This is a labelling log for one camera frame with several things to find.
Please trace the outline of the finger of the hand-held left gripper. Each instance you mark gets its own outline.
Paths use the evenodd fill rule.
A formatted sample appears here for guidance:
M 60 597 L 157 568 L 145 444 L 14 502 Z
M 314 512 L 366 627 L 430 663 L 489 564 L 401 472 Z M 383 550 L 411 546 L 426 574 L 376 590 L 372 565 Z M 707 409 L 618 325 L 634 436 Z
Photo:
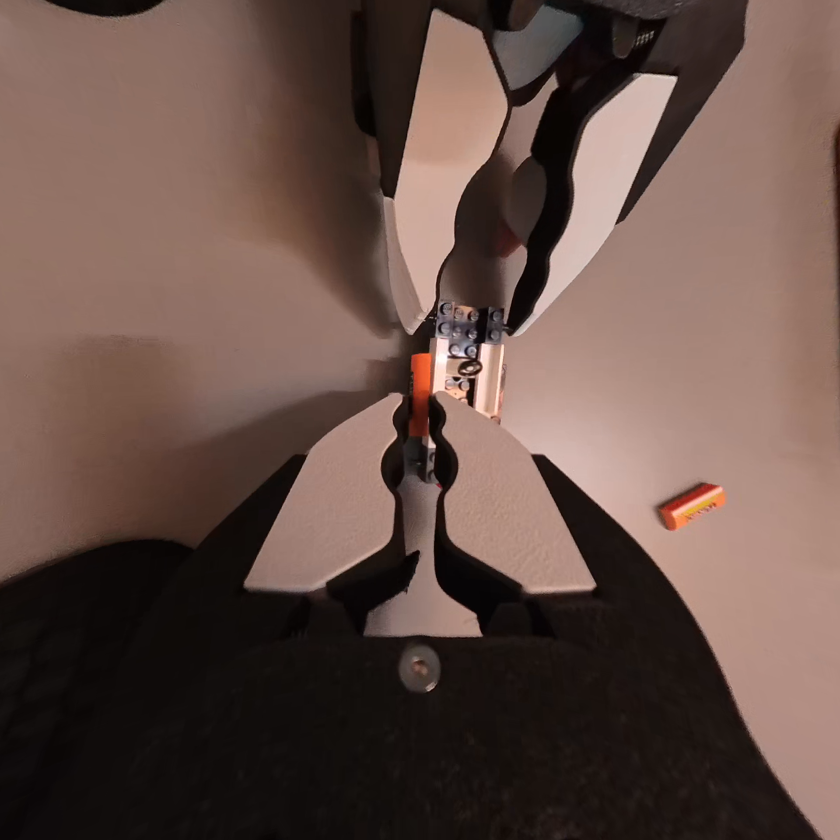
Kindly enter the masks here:
M 510 335 L 528 330 L 610 237 L 677 80 L 599 72 L 549 98 L 506 199 L 511 241 L 527 251 L 507 317 Z
M 394 186 L 381 166 L 388 278 L 404 329 L 437 306 L 460 200 L 510 111 L 486 37 L 449 14 L 430 15 L 413 94 Z

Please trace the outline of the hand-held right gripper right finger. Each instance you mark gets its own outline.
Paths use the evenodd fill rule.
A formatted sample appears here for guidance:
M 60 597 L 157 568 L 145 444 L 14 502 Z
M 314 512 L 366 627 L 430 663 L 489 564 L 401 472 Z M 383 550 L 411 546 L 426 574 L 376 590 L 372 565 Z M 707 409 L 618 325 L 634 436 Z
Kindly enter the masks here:
M 476 617 L 588 605 L 596 583 L 528 449 L 452 395 L 429 403 L 440 492 L 434 569 Z

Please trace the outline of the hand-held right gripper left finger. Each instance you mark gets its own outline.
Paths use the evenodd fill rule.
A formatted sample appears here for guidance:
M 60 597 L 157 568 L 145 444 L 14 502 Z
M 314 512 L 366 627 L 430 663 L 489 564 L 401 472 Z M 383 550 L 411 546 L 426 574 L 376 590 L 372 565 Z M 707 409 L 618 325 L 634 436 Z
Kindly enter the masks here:
M 407 590 L 407 399 L 391 393 L 310 448 L 246 577 L 246 591 L 326 594 L 366 614 Z

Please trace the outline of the orange white lego car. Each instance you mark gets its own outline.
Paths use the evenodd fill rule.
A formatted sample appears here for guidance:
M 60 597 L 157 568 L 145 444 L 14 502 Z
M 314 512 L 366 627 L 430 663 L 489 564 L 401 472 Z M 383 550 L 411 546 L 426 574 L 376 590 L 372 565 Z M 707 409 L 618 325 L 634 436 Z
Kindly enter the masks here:
M 432 319 L 430 392 L 446 392 L 501 423 L 507 367 L 502 308 L 441 301 Z

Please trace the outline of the orange long lego piece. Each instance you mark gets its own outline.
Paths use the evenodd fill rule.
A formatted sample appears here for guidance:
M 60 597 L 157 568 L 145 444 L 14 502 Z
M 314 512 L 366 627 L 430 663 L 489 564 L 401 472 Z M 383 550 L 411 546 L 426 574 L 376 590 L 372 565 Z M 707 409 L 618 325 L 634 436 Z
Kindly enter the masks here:
M 428 434 L 428 404 L 433 378 L 431 353 L 415 353 L 411 358 L 409 381 L 410 418 L 408 433 L 411 438 L 425 438 Z
M 684 528 L 694 520 L 725 506 L 726 491 L 720 485 L 701 482 L 657 507 L 659 520 L 669 531 Z

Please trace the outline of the black textured pad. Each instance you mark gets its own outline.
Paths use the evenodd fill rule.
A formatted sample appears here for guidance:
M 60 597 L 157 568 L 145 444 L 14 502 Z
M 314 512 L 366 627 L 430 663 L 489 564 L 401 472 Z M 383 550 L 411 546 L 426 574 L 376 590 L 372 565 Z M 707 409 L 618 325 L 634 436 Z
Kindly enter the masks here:
M 139 625 L 192 553 L 116 542 L 2 582 L 1 838 L 20 838 L 67 770 Z

